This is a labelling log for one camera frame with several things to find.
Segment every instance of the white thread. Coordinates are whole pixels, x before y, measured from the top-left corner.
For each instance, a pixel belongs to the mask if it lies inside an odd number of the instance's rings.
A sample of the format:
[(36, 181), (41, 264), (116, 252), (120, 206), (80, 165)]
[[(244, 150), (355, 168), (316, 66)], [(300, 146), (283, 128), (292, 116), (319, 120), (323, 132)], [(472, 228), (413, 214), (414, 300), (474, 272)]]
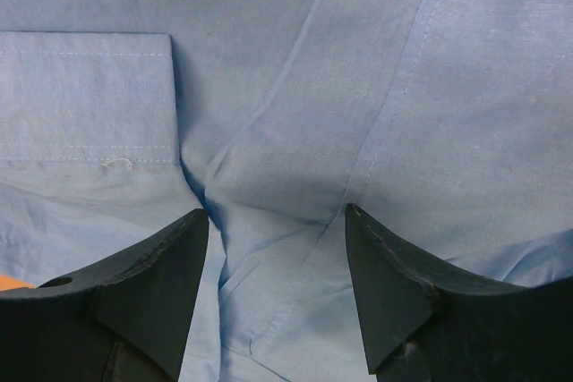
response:
[(426, 45), (426, 39), (428, 38), (428, 33), (430, 31), (430, 27), (432, 26), (433, 16), (436, 13), (436, 11), (438, 10), (438, 7), (440, 6), (440, 4), (441, 4), (441, 0), (437, 0), (436, 4), (434, 5), (434, 7), (432, 9), (432, 13), (430, 14), (430, 18), (428, 19), (428, 22), (426, 24), (426, 30), (423, 33), (423, 38), (422, 38), (422, 45), (420, 45), (418, 55), (416, 56), (416, 59), (414, 60), (414, 62), (412, 64), (412, 71), (410, 72), (410, 76), (408, 77), (406, 87), (404, 88), (404, 91), (403, 91), (404, 95), (406, 95), (408, 93), (408, 90), (410, 89), (410, 84), (412, 83), (412, 78), (414, 78), (414, 72), (416, 70), (417, 65), (420, 63), (420, 58), (422, 58), (422, 52), (423, 52), (423, 49), (425, 48), (425, 45)]
[(112, 160), (107, 161), (106, 163), (100, 163), (100, 164), (104, 167), (110, 167), (111, 165), (115, 164), (116, 161), (126, 162), (127, 163), (127, 170), (133, 169), (132, 160), (130, 160), (129, 158), (125, 158), (125, 157), (114, 158)]

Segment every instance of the orange object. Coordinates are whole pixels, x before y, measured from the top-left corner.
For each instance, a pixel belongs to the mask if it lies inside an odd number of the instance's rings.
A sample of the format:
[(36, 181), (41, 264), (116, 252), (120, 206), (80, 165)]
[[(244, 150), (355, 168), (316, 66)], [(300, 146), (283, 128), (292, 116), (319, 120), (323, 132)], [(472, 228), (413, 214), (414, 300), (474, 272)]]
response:
[(12, 290), (13, 288), (33, 288), (34, 285), (14, 279), (13, 277), (0, 275), (0, 291)]

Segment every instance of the hole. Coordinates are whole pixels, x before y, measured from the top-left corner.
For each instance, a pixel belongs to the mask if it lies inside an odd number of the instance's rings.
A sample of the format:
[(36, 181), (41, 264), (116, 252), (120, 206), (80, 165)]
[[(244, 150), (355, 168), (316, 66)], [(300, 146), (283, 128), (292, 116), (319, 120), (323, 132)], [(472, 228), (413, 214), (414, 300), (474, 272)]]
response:
[(38, 288), (49, 288), (51, 286), (66, 285), (72, 282), (72, 279), (68, 276), (57, 277), (51, 281), (47, 281), (45, 284), (40, 285)]

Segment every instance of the blue fabric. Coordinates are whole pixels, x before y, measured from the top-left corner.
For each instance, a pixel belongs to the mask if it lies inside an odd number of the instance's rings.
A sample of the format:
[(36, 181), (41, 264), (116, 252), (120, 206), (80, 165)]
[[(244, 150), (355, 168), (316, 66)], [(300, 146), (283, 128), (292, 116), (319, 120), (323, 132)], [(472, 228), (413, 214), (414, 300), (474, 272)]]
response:
[(182, 380), (372, 380), (347, 202), (476, 273), (571, 275), (571, 16), (573, 0), (0, 0), (18, 32), (0, 37), (0, 271), (39, 282), (202, 204), (222, 234)]

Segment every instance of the stitching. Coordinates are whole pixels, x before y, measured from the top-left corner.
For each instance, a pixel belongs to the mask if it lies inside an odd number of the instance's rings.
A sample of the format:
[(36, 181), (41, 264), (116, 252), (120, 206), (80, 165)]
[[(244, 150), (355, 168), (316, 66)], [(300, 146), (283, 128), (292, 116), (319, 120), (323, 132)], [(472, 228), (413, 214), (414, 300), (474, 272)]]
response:
[[(404, 94), (404, 95), (407, 95), (407, 92), (410, 88), (410, 84), (412, 83), (412, 78), (414, 77), (415, 68), (418, 65), (418, 63), (420, 62), (420, 58), (422, 57), (422, 52), (423, 52), (423, 49), (425, 47), (426, 39), (428, 38), (428, 32), (430, 31), (430, 27), (432, 26), (433, 16), (436, 13), (436, 10), (438, 9), (438, 6), (440, 6), (440, 4), (441, 4), (441, 0), (437, 0), (436, 4), (434, 5), (434, 7), (432, 9), (432, 14), (430, 15), (430, 19), (428, 20), (428, 23), (426, 24), (426, 29), (423, 33), (422, 44), (420, 45), (420, 49), (418, 51), (416, 59), (412, 63), (412, 71), (410, 72), (410, 75), (408, 76), (408, 81), (406, 83), (406, 87), (405, 87), (404, 91), (402, 92), (402, 94)], [(374, 157), (374, 159), (370, 163), (370, 167), (368, 168), (368, 173), (366, 175), (366, 180), (364, 181), (363, 187), (360, 191), (360, 194), (357, 197), (357, 200), (362, 198), (364, 191), (366, 190), (368, 183), (370, 182), (370, 175), (372, 173), (372, 169), (374, 168), (374, 164), (376, 163), (377, 160), (378, 160), (378, 153), (376, 154), (376, 156)]]
[(113, 160), (109, 160), (105, 163), (99, 163), (99, 164), (104, 166), (104, 167), (110, 167), (111, 165), (114, 165), (118, 161), (124, 161), (127, 164), (127, 170), (133, 170), (132, 160), (130, 160), (129, 158), (125, 158), (125, 157), (114, 158)]
[(243, 355), (242, 353), (239, 353), (237, 351), (234, 351), (233, 349), (231, 349), (230, 347), (228, 347), (226, 344), (222, 344), (221, 348), (223, 349), (227, 349), (228, 351), (230, 351), (231, 353), (234, 353), (235, 355), (238, 355), (241, 358), (245, 358), (247, 360), (251, 360), (255, 363), (257, 363), (259, 366), (261, 366), (263, 369), (267, 370), (269, 373), (272, 373), (274, 376), (276, 376), (277, 378), (280, 379), (280, 382), (290, 382), (289, 379), (285, 379), (282, 376), (280, 376), (275, 370), (265, 366), (264, 364), (261, 364), (260, 362), (258, 362), (257, 360), (255, 360), (253, 357), (247, 356), (247, 355)]
[(285, 322), (290, 317), (290, 314), (292, 313), (293, 307), (295, 306), (294, 299), (296, 297), (298, 297), (300, 292), (304, 289), (304, 287), (308, 283), (308, 279), (309, 279), (309, 276), (303, 276), (302, 278), (299, 278), (297, 275), (301, 271), (301, 269), (304, 267), (306, 262), (308, 261), (308, 258), (311, 257), (315, 248), (321, 242), (322, 236), (324, 236), (324, 234), (329, 230), (330, 225), (334, 222), (337, 215), (338, 215), (338, 212), (329, 221), (329, 223), (324, 226), (324, 228), (322, 229), (322, 231), (319, 233), (318, 237), (314, 241), (314, 244), (312, 245), (312, 247), (309, 249), (308, 253), (306, 254), (306, 257), (298, 265), (298, 268), (296, 269), (295, 274), (291, 277), (291, 280), (289, 281), (288, 287), (287, 287), (286, 292), (285, 292), (285, 296), (284, 296), (282, 302), (279, 304), (278, 309), (275, 311), (272, 318), (270, 319), (269, 328), (267, 328), (267, 330), (265, 332), (266, 334), (268, 334), (268, 336), (266, 339), (263, 338), (264, 334), (261, 337), (263, 344), (266, 344), (267, 346), (271, 345), (274, 342), (275, 338), (277, 337), (277, 334), (280, 331), (280, 329), (284, 326)]
[(0, 147), (171, 149), (168, 145), (130, 147), (126, 145), (39, 145), (35, 143), (0, 143)]
[(423, 52), (423, 49), (426, 45), (426, 39), (428, 38), (428, 32), (430, 31), (430, 27), (432, 26), (433, 16), (436, 13), (436, 10), (438, 9), (438, 6), (440, 6), (440, 4), (441, 4), (441, 0), (437, 0), (436, 4), (433, 6), (432, 14), (430, 15), (430, 19), (428, 20), (428, 23), (426, 24), (426, 30), (423, 33), (422, 45), (420, 45), (420, 50), (418, 51), (418, 55), (416, 56), (416, 59), (414, 60), (414, 63), (412, 64), (412, 71), (410, 72), (410, 76), (408, 77), (408, 81), (406, 83), (406, 88), (404, 89), (404, 94), (408, 93), (408, 90), (410, 88), (410, 84), (412, 83), (412, 78), (414, 77), (415, 68), (418, 65), (418, 63), (420, 63), (420, 58), (422, 57), (422, 52)]
[(112, 56), (138, 56), (138, 57), (168, 57), (169, 54), (159, 53), (74, 53), (51, 51), (0, 51), (0, 55), (112, 55)]
[[(102, 161), (112, 161), (114, 158), (85, 158), (85, 157), (0, 157), (2, 161), (59, 161), (59, 160), (70, 160), (70, 161), (91, 161), (91, 162), (102, 162)], [(171, 163), (175, 161), (173, 158), (130, 158), (130, 161), (137, 161), (140, 163)]]
[[(420, 7), (422, 6), (422, 3), (423, 3), (423, 0), (420, 0), (420, 3), (419, 3), (419, 5), (418, 5), (418, 7), (417, 7), (417, 9), (416, 9), (415, 14), (414, 14), (414, 19), (412, 20), (412, 25), (410, 26), (410, 30), (408, 31), (408, 35), (407, 35), (407, 37), (406, 37), (406, 42), (405, 42), (404, 45), (402, 46), (402, 52), (400, 53), (400, 56), (399, 56), (398, 59), (401, 59), (401, 58), (402, 58), (402, 55), (404, 54), (404, 50), (406, 49), (407, 42), (408, 42), (408, 40), (410, 39), (410, 36), (411, 36), (411, 34), (412, 34), (412, 29), (414, 28), (414, 25), (415, 25), (415, 18), (416, 18), (416, 16), (418, 15), (418, 13), (420, 12)], [(379, 119), (380, 119), (380, 117), (381, 117), (381, 115), (382, 115), (382, 112), (384, 111), (384, 107), (385, 107), (385, 105), (386, 105), (386, 102), (388, 101), (389, 93), (390, 93), (392, 87), (394, 86), (394, 80), (396, 79), (396, 75), (397, 75), (397, 72), (398, 72), (398, 67), (399, 67), (399, 60), (398, 60), (398, 63), (397, 63), (396, 68), (394, 69), (394, 73), (393, 73), (392, 79), (391, 79), (391, 81), (390, 81), (389, 90), (386, 92), (386, 95), (385, 95), (384, 101), (383, 101), (383, 103), (382, 103), (382, 105), (381, 105), (381, 107), (380, 107), (380, 110), (379, 110), (378, 114), (376, 115), (376, 118), (374, 119), (374, 123), (372, 123), (371, 129), (370, 129), (370, 130), (368, 131), (368, 133), (366, 134), (366, 137), (364, 138), (364, 140), (363, 140), (363, 142), (362, 142), (362, 145), (360, 146), (360, 149), (358, 150), (358, 155), (356, 156), (355, 162), (354, 162), (354, 164), (352, 165), (352, 169), (350, 170), (350, 175), (348, 176), (348, 181), (346, 182), (346, 188), (344, 189), (344, 194), (343, 194), (343, 196), (342, 196), (342, 201), (340, 202), (340, 207), (338, 208), (338, 212), (337, 212), (337, 214), (335, 215), (335, 217), (333, 218), (333, 220), (336, 218), (336, 216), (338, 216), (338, 214), (339, 214), (340, 212), (342, 212), (342, 209), (343, 209), (343, 207), (344, 207), (344, 204), (346, 203), (347, 197), (348, 197), (348, 195), (349, 195), (349, 193), (350, 193), (350, 191), (351, 191), (351, 190), (350, 190), (350, 185), (351, 185), (351, 182), (352, 182), (352, 180), (353, 180), (353, 175), (354, 175), (355, 170), (356, 170), (356, 167), (358, 166), (358, 163), (359, 163), (359, 161), (360, 161), (360, 159), (361, 159), (364, 146), (366, 145), (366, 142), (368, 141), (368, 139), (370, 139), (370, 136), (372, 135), (372, 131), (373, 131), (374, 128), (376, 127), (376, 124), (378, 123), (378, 121), (379, 121)], [(363, 195), (364, 190), (366, 189), (366, 186), (368, 185), (368, 183), (369, 183), (369, 181), (370, 181), (370, 175), (371, 175), (371, 173), (372, 173), (372, 169), (374, 168), (374, 164), (376, 163), (377, 160), (378, 160), (378, 152), (375, 153), (374, 158), (373, 158), (373, 160), (372, 160), (372, 162), (371, 162), (371, 164), (370, 164), (370, 166), (369, 166), (369, 168), (368, 168), (368, 171), (367, 171), (367, 173), (366, 173), (366, 179), (365, 179), (365, 181), (363, 182), (362, 189), (360, 190), (359, 194), (357, 194), (357, 196), (356, 196), (356, 200), (359, 200), (359, 199), (361, 198), (361, 196)]]

